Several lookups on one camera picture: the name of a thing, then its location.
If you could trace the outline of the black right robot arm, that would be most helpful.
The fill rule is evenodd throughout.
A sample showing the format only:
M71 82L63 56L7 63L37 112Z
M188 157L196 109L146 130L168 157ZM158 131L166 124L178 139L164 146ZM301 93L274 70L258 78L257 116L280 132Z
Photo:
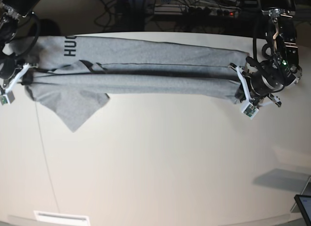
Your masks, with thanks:
M0 0L0 78L7 80L13 76L22 60L35 46L41 31L41 22L33 12L40 0ZM36 32L30 45L19 54L5 54L3 49L15 37L19 29L19 18L34 19Z

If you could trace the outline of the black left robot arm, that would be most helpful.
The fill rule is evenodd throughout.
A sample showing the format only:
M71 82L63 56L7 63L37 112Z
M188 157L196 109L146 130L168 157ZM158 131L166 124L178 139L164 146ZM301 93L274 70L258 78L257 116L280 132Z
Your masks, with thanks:
M254 105L302 77L293 22L294 0L257 0L257 5L253 55L246 58L255 72L242 72L246 86L240 86L235 94L238 101L249 100Z

